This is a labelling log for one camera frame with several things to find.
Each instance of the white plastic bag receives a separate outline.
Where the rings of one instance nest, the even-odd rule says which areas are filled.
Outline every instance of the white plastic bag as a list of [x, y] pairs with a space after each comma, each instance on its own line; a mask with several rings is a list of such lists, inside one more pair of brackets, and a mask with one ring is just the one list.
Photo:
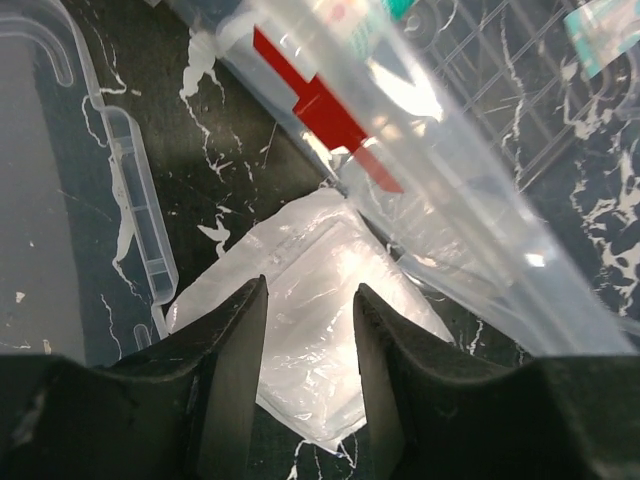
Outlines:
[[353, 296], [367, 283], [400, 314], [451, 336], [335, 190], [296, 200], [256, 225], [187, 288], [167, 314], [176, 331], [264, 274], [269, 307], [257, 402], [326, 450], [366, 423]]

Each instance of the black table surface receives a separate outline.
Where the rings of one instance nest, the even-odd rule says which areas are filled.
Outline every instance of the black table surface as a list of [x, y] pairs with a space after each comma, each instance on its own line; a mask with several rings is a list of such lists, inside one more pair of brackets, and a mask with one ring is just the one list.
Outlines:
[[[185, 104], [180, 91], [191, 36], [166, 5], [62, 1], [85, 36], [101, 86], [126, 85], [124, 93], [105, 92], [104, 98], [140, 124], [179, 270], [178, 293], [215, 262], [220, 248], [230, 248], [257, 222], [322, 183], [322, 176], [220, 63], [213, 68], [219, 85], [203, 72], [197, 92]], [[634, 299], [640, 289], [633, 265], [640, 262], [635, 258], [629, 269], [624, 260], [633, 260], [640, 233], [635, 217], [640, 207], [629, 204], [638, 184], [631, 150], [637, 129], [615, 120], [607, 128], [580, 139], [566, 153], [572, 157], [528, 193], [603, 300], [614, 311], [637, 318]], [[616, 145], [617, 155], [603, 153]], [[205, 150], [209, 159], [219, 160], [218, 166], [226, 166], [218, 172], [210, 168]], [[624, 168], [630, 169], [626, 180], [620, 175]], [[218, 229], [228, 239], [216, 245], [198, 226]], [[504, 365], [525, 360], [522, 349], [464, 309], [450, 302], [434, 306], [460, 348]], [[248, 478], [372, 478], [366, 428], [343, 447], [341, 456], [329, 455], [258, 408]]]

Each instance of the clear plastic container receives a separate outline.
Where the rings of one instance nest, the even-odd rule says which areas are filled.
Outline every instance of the clear plastic container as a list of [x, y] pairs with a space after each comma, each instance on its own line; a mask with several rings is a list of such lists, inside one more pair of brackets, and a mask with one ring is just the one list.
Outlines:
[[570, 82], [582, 75], [563, 23], [574, 8], [570, 0], [419, 0], [400, 23], [521, 190], [580, 139], [575, 125], [596, 105], [637, 117], [637, 48], [590, 82]]
[[[193, 20], [195, 3], [170, 3]], [[215, 32], [230, 68], [324, 160], [412, 277], [535, 355], [634, 351], [379, 2], [196, 10], [192, 26]]]
[[111, 364], [177, 284], [140, 129], [56, 0], [0, 3], [0, 64], [0, 353]]

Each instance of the red strip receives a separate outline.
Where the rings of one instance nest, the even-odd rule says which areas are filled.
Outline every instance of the red strip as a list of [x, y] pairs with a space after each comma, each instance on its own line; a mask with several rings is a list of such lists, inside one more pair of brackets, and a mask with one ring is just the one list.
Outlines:
[[381, 189], [403, 193], [384, 165], [362, 146], [368, 135], [318, 75], [307, 82], [257, 26], [254, 27], [253, 47], [296, 92], [299, 99], [293, 113], [329, 150], [345, 147]]

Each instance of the plastic box lid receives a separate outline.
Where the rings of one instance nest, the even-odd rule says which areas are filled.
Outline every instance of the plastic box lid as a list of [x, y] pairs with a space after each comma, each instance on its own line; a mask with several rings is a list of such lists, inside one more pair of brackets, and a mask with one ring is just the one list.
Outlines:
[[140, 129], [57, 0], [0, 4], [0, 64], [0, 353], [111, 364], [177, 284]]

